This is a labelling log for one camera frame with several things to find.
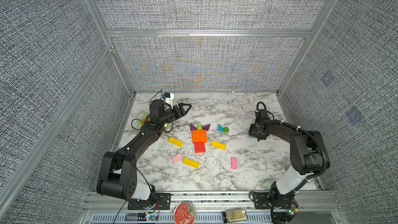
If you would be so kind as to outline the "yellow block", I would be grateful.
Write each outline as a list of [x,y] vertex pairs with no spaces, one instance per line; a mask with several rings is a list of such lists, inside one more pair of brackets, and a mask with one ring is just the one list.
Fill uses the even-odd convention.
[[200,166],[199,162],[191,160],[191,159],[188,159],[188,158],[184,158],[182,162],[183,162],[183,164],[186,164],[188,166],[194,167],[196,169]]
[[170,137],[170,138],[169,138],[169,142],[170,142],[171,144],[174,144],[174,145],[178,146],[178,147],[182,147],[182,146],[184,145],[184,143],[183,143],[182,141],[180,141],[180,140],[178,140],[178,139],[175,139],[175,138],[173,138],[173,137]]
[[222,149],[222,150],[226,150],[226,148],[227,148],[226,144],[219,143],[219,142],[216,142],[216,141],[211,141],[210,145],[212,147],[219,148],[219,149]]

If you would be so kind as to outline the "pink block right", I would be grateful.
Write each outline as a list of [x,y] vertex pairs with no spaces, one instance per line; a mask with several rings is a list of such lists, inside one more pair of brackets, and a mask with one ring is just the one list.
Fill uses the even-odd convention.
[[235,158],[235,157],[231,158],[231,169],[237,170],[237,158]]

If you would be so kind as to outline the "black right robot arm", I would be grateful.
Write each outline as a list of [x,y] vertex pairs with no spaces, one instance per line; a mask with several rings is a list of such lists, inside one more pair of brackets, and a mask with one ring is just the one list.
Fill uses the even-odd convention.
[[290,145],[290,167],[271,185],[268,194],[269,204],[279,208],[292,202],[295,193],[308,181],[322,175],[329,168],[330,159],[320,132],[307,131],[269,115],[266,109],[256,110],[249,135],[258,141],[273,135]]

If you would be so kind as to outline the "gold metal box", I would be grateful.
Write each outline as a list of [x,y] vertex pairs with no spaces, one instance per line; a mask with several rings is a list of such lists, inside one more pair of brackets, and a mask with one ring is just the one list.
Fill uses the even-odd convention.
[[245,209],[234,209],[222,212],[223,215],[223,223],[235,223],[242,222],[247,220],[247,214]]

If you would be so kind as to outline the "yellow block near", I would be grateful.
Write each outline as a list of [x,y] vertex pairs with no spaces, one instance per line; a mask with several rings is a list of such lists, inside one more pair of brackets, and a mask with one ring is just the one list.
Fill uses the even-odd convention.
[[191,159],[188,159],[188,158],[184,158],[182,162],[183,162],[183,164],[186,164],[188,166],[194,167],[196,169],[200,166],[199,162],[191,160]]

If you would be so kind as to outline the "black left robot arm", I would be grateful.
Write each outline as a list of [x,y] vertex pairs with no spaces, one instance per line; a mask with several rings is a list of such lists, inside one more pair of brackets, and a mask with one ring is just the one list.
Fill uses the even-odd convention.
[[165,125],[190,111],[191,104],[171,106],[163,100],[150,103],[150,114],[136,137],[115,152],[107,152],[101,162],[96,192],[103,196],[129,200],[137,191],[137,161],[165,131]]

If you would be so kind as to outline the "yellow block centre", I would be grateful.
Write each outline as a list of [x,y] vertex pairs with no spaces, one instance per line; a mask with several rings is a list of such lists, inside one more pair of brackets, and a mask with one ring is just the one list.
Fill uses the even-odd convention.
[[222,150],[226,150],[226,148],[227,148],[226,144],[219,143],[219,142],[216,142],[216,141],[211,141],[210,145],[212,147],[219,148],[219,149],[222,149]]

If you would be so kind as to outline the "red block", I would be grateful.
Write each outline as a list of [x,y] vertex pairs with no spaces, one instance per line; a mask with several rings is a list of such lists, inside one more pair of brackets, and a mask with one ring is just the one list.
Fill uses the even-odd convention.
[[200,147],[200,148],[196,148],[196,149],[195,149],[195,152],[196,152],[196,153],[205,153],[205,152],[206,152],[206,149],[205,149],[205,148],[201,148],[201,147]]
[[195,143],[195,149],[205,149],[204,143]]

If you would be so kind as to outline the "yellow block left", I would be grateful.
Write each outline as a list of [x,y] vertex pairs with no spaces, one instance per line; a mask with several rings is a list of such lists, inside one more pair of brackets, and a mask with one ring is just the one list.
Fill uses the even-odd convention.
[[180,140],[178,140],[178,139],[175,139],[175,138],[173,138],[173,137],[170,137],[170,138],[169,138],[169,142],[170,142],[171,144],[174,144],[174,145],[178,146],[178,147],[182,147],[182,146],[184,145],[184,143],[183,143],[182,141],[180,141]]

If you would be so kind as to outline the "purple triangle block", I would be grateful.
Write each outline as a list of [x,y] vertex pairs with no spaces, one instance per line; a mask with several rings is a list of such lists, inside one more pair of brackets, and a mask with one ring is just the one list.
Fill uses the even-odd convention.
[[197,128],[194,125],[190,124],[190,130],[194,131],[194,130],[197,130]]
[[204,125],[203,130],[209,131],[210,129],[210,124]]

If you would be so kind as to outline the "orange block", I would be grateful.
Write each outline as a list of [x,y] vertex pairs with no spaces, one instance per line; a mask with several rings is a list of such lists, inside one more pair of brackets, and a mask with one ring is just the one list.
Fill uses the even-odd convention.
[[207,131],[206,130],[193,130],[192,134],[193,135],[206,135]]
[[207,135],[206,135],[206,134],[198,134],[198,133],[195,133],[195,134],[192,135],[192,138],[193,138],[193,139],[206,139],[206,138],[207,138]]
[[194,144],[196,143],[207,143],[207,138],[204,139],[193,139],[192,140]]

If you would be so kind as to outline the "pink block left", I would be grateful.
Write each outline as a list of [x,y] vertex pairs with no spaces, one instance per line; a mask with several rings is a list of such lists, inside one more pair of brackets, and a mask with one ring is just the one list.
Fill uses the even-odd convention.
[[181,153],[179,153],[178,155],[176,155],[172,158],[172,163],[176,164],[176,163],[180,162],[181,160],[183,160],[183,155]]

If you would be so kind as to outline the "pink block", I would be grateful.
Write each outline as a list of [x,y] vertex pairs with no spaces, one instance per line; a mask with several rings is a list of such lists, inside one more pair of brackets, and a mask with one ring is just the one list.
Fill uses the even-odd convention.
[[183,160],[183,155],[181,153],[179,153],[178,155],[176,155],[172,158],[172,163],[176,164],[176,163],[180,162],[181,160]]
[[231,169],[237,170],[237,158],[235,158],[235,157],[231,158]]

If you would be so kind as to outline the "green wavy plate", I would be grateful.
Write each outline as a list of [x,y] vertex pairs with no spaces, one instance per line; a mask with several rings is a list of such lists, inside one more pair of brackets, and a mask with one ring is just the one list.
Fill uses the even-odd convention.
[[[150,115],[150,109],[149,108],[147,108],[146,110],[144,110],[144,111],[142,111],[141,113],[140,113],[140,115],[139,115],[139,117],[138,117],[138,119],[139,119],[139,124],[137,125],[137,128],[138,127],[142,127],[142,125],[145,123],[145,121],[147,121],[147,120],[149,120],[149,115]],[[174,127],[174,124],[173,123],[169,123],[169,124],[165,124],[165,132],[166,133],[169,133],[169,132],[171,132],[172,131],[172,129],[173,129],[173,127]]]

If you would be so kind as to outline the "red round tin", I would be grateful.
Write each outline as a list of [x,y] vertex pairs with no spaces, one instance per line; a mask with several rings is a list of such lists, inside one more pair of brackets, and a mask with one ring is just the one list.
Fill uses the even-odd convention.
[[195,208],[189,202],[182,202],[174,209],[175,224],[194,224],[195,218]]

